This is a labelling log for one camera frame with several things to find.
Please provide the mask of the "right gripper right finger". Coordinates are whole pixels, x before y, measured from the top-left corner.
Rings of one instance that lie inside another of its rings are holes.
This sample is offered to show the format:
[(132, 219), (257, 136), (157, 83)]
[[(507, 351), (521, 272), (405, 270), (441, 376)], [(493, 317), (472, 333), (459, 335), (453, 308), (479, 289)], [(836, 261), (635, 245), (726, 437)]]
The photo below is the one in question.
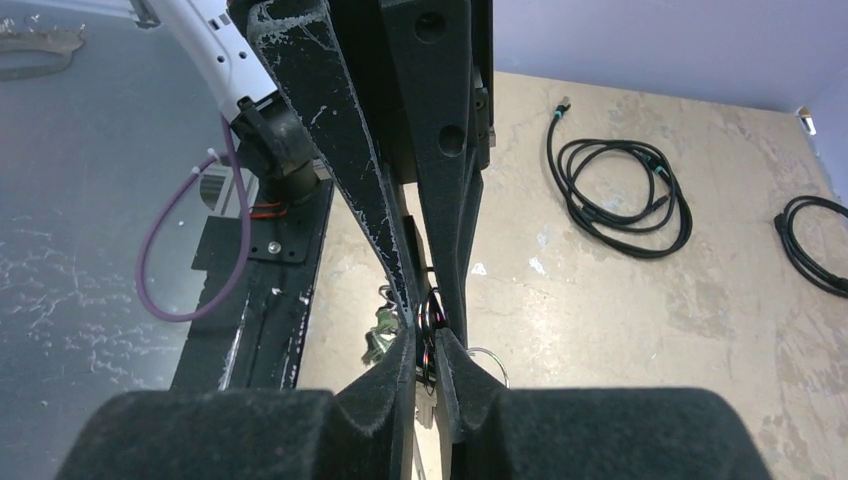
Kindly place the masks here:
[(451, 479), (768, 479), (737, 412), (700, 388), (510, 389), (437, 331)]

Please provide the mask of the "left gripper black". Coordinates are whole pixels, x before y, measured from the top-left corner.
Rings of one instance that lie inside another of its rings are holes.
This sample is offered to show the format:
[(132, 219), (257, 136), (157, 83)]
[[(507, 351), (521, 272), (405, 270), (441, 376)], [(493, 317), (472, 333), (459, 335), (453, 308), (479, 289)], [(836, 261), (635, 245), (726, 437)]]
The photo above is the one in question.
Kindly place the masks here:
[(246, 20), (249, 44), (304, 127), (411, 325), (419, 283), (397, 190), (352, 67), (381, 144), (394, 147), (403, 170), (415, 172), (443, 308), (460, 341), (467, 339), (466, 276), (493, 126), (492, 30), (490, 1), (259, 1)]

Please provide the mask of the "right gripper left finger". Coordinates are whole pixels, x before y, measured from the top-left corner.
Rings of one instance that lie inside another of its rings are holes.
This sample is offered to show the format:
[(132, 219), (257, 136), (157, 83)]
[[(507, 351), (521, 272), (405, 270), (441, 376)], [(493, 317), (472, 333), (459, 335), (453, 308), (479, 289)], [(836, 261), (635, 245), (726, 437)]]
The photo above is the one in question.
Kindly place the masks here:
[(406, 479), (416, 338), (339, 393), (137, 391), (86, 422), (61, 479)]

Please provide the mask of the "keys with black tag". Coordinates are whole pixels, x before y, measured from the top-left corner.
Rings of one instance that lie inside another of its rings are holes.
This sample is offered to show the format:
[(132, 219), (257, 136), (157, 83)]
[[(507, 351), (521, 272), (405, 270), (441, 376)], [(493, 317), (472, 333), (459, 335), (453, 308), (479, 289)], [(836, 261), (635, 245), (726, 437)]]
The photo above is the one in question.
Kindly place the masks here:
[(437, 287), (432, 287), (419, 304), (416, 314), (417, 334), (422, 345), (421, 378), (425, 392), (432, 395), (435, 392), (435, 332), (448, 326), (448, 321)]

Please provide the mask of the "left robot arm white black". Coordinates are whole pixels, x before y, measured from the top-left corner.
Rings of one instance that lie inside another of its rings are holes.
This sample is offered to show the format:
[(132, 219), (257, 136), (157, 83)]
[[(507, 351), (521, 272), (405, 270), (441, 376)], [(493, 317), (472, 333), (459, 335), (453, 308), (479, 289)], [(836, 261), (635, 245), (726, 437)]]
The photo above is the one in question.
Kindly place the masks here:
[(494, 144), (489, 1), (153, 1), (273, 196), (319, 161), (405, 318), (434, 277), (467, 337), (466, 277)]

